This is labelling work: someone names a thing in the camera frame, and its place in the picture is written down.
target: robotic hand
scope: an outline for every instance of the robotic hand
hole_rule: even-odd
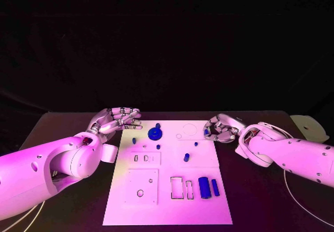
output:
[[[217,135],[210,133],[214,126]],[[334,187],[334,147],[294,139],[273,125],[259,122],[246,125],[226,114],[213,117],[203,128],[204,138],[230,143],[239,136],[235,152],[262,167],[272,162],[288,172]]]
[[[138,109],[104,109],[85,132],[0,157],[0,220],[89,177],[101,160],[114,163],[118,148],[104,143],[115,131],[142,128],[140,117]]]

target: oval hole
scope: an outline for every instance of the oval hole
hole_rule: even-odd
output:
[[[32,169],[34,172],[39,170],[39,165],[36,162],[32,162]]]
[[[144,191],[142,191],[142,190],[138,190],[138,191],[137,191],[137,196],[138,196],[138,197],[142,197],[142,195],[144,195]]]

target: blue battery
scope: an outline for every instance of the blue battery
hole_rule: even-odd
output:
[[[207,177],[200,177],[199,183],[200,183],[200,197],[203,199],[209,199],[212,195],[210,195],[210,185],[209,185]]]
[[[189,158],[190,158],[190,154],[189,154],[189,153],[186,153],[186,154],[184,154],[184,159],[183,159],[183,160],[184,160],[184,162],[187,162],[187,161],[189,161]]]
[[[216,179],[212,180],[212,187],[213,187],[214,196],[219,197],[219,190],[217,190],[217,182],[216,182]]]

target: dark background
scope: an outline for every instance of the dark background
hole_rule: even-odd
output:
[[[0,154],[45,112],[119,106],[284,110],[334,137],[332,14],[330,0],[1,1]]]

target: white board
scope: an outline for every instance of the white board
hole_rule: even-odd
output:
[[[163,131],[158,141],[147,136],[155,123]],[[142,121],[141,130],[124,130],[104,225],[232,224],[214,144],[203,137],[204,124],[206,121]],[[201,199],[199,178],[203,176],[209,181],[216,179],[219,197],[210,182],[212,198]],[[171,177],[183,179],[183,200],[171,199]],[[191,181],[193,200],[187,199],[186,181]]]

